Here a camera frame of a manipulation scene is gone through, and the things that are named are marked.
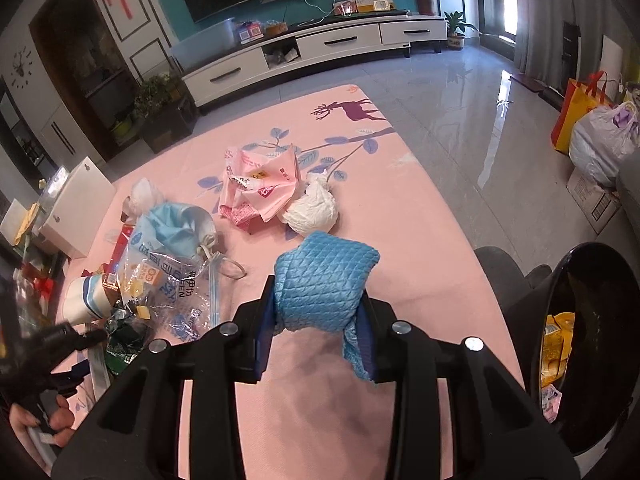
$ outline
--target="quilted blue fabric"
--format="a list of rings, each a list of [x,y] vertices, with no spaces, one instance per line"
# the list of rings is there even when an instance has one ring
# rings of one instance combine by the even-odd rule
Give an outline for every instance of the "quilted blue fabric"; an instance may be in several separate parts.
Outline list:
[[[368,378],[358,351],[354,316],[377,250],[317,231],[275,265],[276,333],[312,326],[344,331],[343,356]]]

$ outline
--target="white tv stand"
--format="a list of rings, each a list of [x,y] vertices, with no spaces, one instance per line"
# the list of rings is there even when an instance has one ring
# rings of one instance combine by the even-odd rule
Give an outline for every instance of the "white tv stand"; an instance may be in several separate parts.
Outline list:
[[[369,52],[409,48],[412,41],[447,39],[447,23],[440,16],[375,16],[337,23],[319,23],[256,44],[221,57],[183,76],[196,106],[200,107],[226,94],[258,81],[292,72],[316,63]],[[295,46],[300,56],[269,68],[265,53],[277,45]]]

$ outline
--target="deer print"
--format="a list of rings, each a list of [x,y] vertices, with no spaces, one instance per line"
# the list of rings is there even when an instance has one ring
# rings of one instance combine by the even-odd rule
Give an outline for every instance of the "deer print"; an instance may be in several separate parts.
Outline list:
[[[369,99],[361,99],[360,101],[346,101],[343,103],[339,103],[338,101],[334,101],[330,105],[322,104],[315,111],[311,112],[311,115],[315,115],[316,120],[324,119],[331,113],[331,110],[335,110],[336,108],[342,108],[344,113],[347,114],[347,117],[352,121],[361,121],[363,119],[371,119],[372,121],[386,121],[384,117],[372,117],[371,114],[373,112],[377,112],[378,109],[374,108],[373,110],[365,110],[362,105],[371,105],[373,104]]]

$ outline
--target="pink plastic bag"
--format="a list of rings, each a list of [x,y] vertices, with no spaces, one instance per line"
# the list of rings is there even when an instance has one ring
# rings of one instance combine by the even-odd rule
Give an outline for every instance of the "pink plastic bag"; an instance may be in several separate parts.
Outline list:
[[[225,161],[218,210],[244,231],[253,218],[271,220],[296,192],[300,172],[292,147],[273,158],[229,148]]]

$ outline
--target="pink tablecloth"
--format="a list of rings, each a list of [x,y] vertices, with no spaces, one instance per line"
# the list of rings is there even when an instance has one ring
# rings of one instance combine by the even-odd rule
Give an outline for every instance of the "pink tablecloth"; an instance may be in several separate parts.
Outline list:
[[[303,176],[318,166],[332,172],[340,208],[332,234],[380,251],[367,282],[369,295],[388,301],[400,319],[434,338],[457,343],[480,336],[521,380],[500,309],[468,241],[393,126],[366,99],[356,86],[342,86],[282,103],[188,140],[124,176],[89,256],[72,261],[65,286],[83,269],[108,261],[113,246],[105,241],[107,233],[119,229],[122,200],[137,179],[151,179],[170,200],[213,211],[226,147],[276,153],[293,144]],[[276,257],[301,238],[291,238],[277,220],[249,235],[214,218],[227,254],[248,270],[228,304],[258,298]],[[239,384],[237,393],[248,478],[383,478],[394,387],[357,379],[340,356],[339,336],[312,329],[277,336],[262,381]],[[184,436],[188,408],[183,415]],[[448,417],[442,431],[447,477]],[[180,441],[179,473],[188,475],[186,438]]]

